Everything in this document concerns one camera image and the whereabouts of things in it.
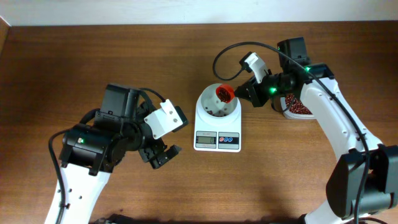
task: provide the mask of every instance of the kitchen scale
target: kitchen scale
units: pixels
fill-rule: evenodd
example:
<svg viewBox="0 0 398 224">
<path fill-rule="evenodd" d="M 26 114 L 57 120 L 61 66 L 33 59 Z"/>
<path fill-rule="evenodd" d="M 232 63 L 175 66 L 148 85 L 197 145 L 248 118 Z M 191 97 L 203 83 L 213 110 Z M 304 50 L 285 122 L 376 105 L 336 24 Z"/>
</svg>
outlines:
<svg viewBox="0 0 398 224">
<path fill-rule="evenodd" d="M 232 95 L 222 102 L 216 91 L 225 88 Z M 198 151 L 239 152 L 241 150 L 241 103 L 229 85 L 212 84 L 199 96 L 195 113 L 193 148 Z"/>
</svg>

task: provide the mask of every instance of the white wall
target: white wall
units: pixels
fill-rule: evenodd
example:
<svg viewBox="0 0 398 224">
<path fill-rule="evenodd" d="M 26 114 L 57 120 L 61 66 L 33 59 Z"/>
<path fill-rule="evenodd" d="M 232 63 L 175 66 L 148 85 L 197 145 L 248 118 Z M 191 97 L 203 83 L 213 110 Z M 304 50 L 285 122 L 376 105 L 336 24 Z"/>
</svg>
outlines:
<svg viewBox="0 0 398 224">
<path fill-rule="evenodd" d="M 12 26 L 397 20 L 398 0 L 0 0 Z"/>
</svg>

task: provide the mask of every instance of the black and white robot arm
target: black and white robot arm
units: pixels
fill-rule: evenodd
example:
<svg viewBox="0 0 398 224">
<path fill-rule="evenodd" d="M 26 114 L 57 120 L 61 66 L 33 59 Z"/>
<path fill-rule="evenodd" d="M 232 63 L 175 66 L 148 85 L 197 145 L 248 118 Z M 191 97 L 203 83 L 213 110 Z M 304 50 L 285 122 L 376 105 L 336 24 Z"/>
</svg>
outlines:
<svg viewBox="0 0 398 224">
<path fill-rule="evenodd" d="M 280 56 L 280 66 L 284 72 L 272 75 L 264 61 L 256 53 L 249 52 L 240 64 L 244 70 L 253 72 L 254 76 L 236 89 L 235 96 L 249 100 L 254 107 L 260 107 L 269 98 L 294 94 L 314 114 L 330 141 L 338 163 L 326 186 L 327 200 L 318 209 L 303 215 L 299 223 L 340 224 L 354 217 L 356 196 L 364 173 L 365 148 L 343 108 L 361 130 L 370 155 L 372 173 L 368 175 L 362 190 L 358 216 L 366 217 L 395 207 L 398 199 L 398 147 L 384 146 L 365 127 L 344 99 L 327 65 L 310 63 L 302 37 L 278 43 L 278 50 L 305 66 L 305 70 Z M 315 81 L 308 72 L 318 80 Z M 326 92 L 318 81 L 330 92 Z"/>
<path fill-rule="evenodd" d="M 144 102 L 138 105 L 140 96 Z M 164 100 L 160 106 L 155 109 L 140 89 L 117 84 L 106 87 L 101 109 L 90 111 L 63 137 L 62 179 L 57 182 L 45 224 L 88 223 L 101 191 L 126 151 L 138 151 L 153 169 L 178 154 L 181 148 L 173 145 L 166 150 L 161 137 L 183 128 L 188 120 L 170 100 Z M 94 125 L 87 125 L 91 119 Z M 65 203 L 60 181 L 65 189 Z"/>
</svg>

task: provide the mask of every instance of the brown surface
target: brown surface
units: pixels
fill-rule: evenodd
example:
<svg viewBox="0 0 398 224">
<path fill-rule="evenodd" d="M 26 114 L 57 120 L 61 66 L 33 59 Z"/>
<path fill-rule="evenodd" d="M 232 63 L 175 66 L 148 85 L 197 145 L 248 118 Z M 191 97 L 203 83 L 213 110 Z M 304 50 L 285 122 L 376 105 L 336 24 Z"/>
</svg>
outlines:
<svg viewBox="0 0 398 224">
<path fill-rule="evenodd" d="M 316 121 L 287 120 L 269 103 L 253 108 L 242 101 L 242 151 L 193 150 L 196 100 L 219 82 L 211 72 L 214 56 L 243 40 L 276 45 L 303 35 L 313 62 L 329 65 L 363 123 L 390 145 L 398 137 L 397 30 L 396 22 L 12 27 L 0 59 L 1 222 L 43 223 L 56 183 L 48 138 L 99 107 L 109 82 L 157 90 L 191 124 L 164 138 L 183 151 L 159 170 L 128 153 L 92 220 L 121 213 L 243 221 L 311 212 L 324 201 L 336 163 Z M 275 53 L 242 47 L 220 59 L 221 75 L 235 74 L 248 50 L 280 71 Z M 249 77 L 243 73 L 229 84 Z M 60 139 L 55 148 L 58 155 Z M 394 223 L 398 209 L 379 217 Z"/>
<path fill-rule="evenodd" d="M 7 38 L 8 28 L 9 28 L 8 24 L 0 17 L 0 55 L 4 42 L 6 41 Z"/>
</svg>

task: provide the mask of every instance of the green light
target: green light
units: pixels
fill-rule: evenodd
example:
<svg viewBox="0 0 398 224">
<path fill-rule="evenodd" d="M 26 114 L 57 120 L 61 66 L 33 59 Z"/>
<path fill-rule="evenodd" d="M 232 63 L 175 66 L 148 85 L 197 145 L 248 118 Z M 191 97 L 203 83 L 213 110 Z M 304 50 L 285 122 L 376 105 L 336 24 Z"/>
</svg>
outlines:
<svg viewBox="0 0 398 224">
<path fill-rule="evenodd" d="M 276 89 L 275 87 L 269 88 L 269 92 L 270 92 L 271 94 L 274 94 L 276 91 L 277 91 L 277 89 Z"/>
</svg>

